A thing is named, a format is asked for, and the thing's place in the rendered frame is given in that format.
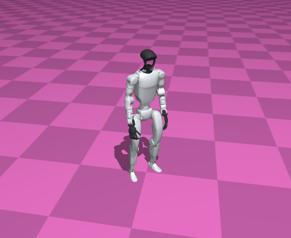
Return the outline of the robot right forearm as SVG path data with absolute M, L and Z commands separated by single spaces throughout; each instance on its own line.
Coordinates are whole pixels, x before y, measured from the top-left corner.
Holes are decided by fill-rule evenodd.
M 132 125 L 132 120 L 134 119 L 134 114 L 133 114 L 133 106 L 130 105 L 130 99 L 126 98 L 124 102 L 124 107 L 126 109 L 126 118 L 127 118 L 127 123 L 129 125 Z

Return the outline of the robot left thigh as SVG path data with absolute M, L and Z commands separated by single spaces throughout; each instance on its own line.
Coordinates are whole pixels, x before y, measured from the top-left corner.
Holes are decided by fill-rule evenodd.
M 153 137 L 149 139 L 149 143 L 152 147 L 155 147 L 157 146 L 158 143 L 160 143 L 163 134 L 162 114 L 157 110 L 153 110 L 152 117 L 150 119 L 153 120 L 152 122 Z

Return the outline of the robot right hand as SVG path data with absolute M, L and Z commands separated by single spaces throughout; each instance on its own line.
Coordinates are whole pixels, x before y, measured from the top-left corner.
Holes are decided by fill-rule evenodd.
M 137 134 L 136 133 L 138 133 L 139 135 L 141 135 L 137 130 L 136 130 L 136 128 L 134 127 L 135 126 L 135 121 L 134 121 L 134 119 L 132 120 L 132 125 L 129 125 L 128 124 L 128 126 L 129 126 L 129 137 L 131 138 L 131 139 L 133 139 L 133 140 L 137 140 L 137 139 L 139 139 L 138 137 L 137 137 Z

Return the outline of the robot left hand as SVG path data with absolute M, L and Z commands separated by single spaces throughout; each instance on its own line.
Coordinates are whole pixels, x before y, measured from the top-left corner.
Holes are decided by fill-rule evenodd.
M 167 123 L 168 123 L 167 115 L 168 114 L 166 113 L 166 110 L 162 110 L 162 116 L 164 116 L 164 119 L 165 119 L 165 124 L 164 124 L 163 130 L 165 130 L 167 128 Z

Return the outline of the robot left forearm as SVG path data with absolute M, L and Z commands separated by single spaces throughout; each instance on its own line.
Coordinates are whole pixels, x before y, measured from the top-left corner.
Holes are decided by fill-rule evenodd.
M 167 107 L 166 106 L 166 94 L 163 96 L 160 96 L 159 101 L 160 101 L 160 108 L 161 108 L 161 113 L 162 113 L 162 110 L 166 110 L 166 107 Z M 167 110 L 166 110 L 166 113 L 167 113 Z

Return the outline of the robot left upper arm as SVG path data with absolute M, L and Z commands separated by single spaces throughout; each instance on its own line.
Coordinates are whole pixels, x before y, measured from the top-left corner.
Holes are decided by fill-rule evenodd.
M 158 90 L 157 90 L 157 95 L 158 96 L 163 96 L 165 95 L 164 91 L 164 83 L 165 83 L 165 72 L 163 72 L 161 69 L 156 69 L 159 73 L 159 82 L 158 82 Z

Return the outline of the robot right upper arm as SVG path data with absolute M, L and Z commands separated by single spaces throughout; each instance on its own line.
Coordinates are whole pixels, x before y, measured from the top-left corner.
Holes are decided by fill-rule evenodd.
M 127 77 L 126 82 L 126 91 L 125 91 L 125 99 L 129 98 L 130 99 L 130 104 L 134 103 L 134 98 L 131 96 L 134 90 L 134 85 L 137 84 L 138 82 L 138 74 L 131 74 Z M 125 100 L 124 99 L 124 100 Z

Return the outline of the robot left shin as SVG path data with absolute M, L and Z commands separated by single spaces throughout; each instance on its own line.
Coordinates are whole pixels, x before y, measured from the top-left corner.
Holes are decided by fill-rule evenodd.
M 155 163 L 157 155 L 159 153 L 159 149 L 160 149 L 160 143 L 158 143 L 157 146 L 155 147 L 152 147 L 151 145 L 149 145 L 150 164 Z

